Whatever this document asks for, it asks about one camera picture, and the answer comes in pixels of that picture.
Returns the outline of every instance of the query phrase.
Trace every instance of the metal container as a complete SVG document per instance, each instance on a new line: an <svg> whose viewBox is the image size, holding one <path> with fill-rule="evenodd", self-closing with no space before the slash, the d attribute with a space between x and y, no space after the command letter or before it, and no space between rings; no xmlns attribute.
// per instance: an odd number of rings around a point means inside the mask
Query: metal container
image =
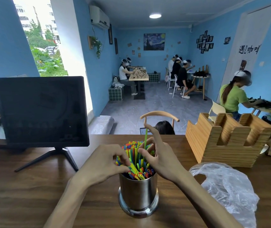
<svg viewBox="0 0 271 228"><path fill-rule="evenodd" d="M119 177L118 201L123 211L137 218L152 215L159 204L158 175L145 180L131 180L122 174Z"/></svg>

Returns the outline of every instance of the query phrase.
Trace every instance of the hanging plant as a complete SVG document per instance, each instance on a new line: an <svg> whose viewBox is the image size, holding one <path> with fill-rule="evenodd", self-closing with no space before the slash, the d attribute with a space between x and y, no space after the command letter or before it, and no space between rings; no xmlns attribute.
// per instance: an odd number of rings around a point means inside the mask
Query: hanging plant
<svg viewBox="0 0 271 228"><path fill-rule="evenodd" d="M96 37L92 37L92 44L94 47L97 48L97 58L100 58L100 49L102 47L102 43L100 40L98 40Z"/></svg>

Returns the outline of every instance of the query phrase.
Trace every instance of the black monitor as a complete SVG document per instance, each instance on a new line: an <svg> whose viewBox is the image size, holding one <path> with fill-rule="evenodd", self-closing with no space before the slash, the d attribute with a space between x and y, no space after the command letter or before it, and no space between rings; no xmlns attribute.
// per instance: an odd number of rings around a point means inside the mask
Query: black monitor
<svg viewBox="0 0 271 228"><path fill-rule="evenodd" d="M55 147L69 160L66 147L89 145L82 76L0 78L0 113L9 147Z"/></svg>

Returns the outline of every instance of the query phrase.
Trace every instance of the photo frame collage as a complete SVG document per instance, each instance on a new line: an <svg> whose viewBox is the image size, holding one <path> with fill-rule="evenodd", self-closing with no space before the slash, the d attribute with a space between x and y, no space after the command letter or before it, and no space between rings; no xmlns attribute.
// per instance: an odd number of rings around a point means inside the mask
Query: photo frame collage
<svg viewBox="0 0 271 228"><path fill-rule="evenodd" d="M209 51L210 49L213 49L213 36L207 35L208 30L205 31L204 34L200 35L200 37L196 40L196 47L197 49L201 50L201 53L204 53L204 51Z"/></svg>

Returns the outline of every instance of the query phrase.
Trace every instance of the white door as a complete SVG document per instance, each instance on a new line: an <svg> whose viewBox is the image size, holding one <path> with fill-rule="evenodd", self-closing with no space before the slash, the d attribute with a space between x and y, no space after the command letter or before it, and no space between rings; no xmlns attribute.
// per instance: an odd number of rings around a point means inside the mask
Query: white door
<svg viewBox="0 0 271 228"><path fill-rule="evenodd" d="M228 84L236 71L253 71L270 23L271 6L241 17L221 86Z"/></svg>

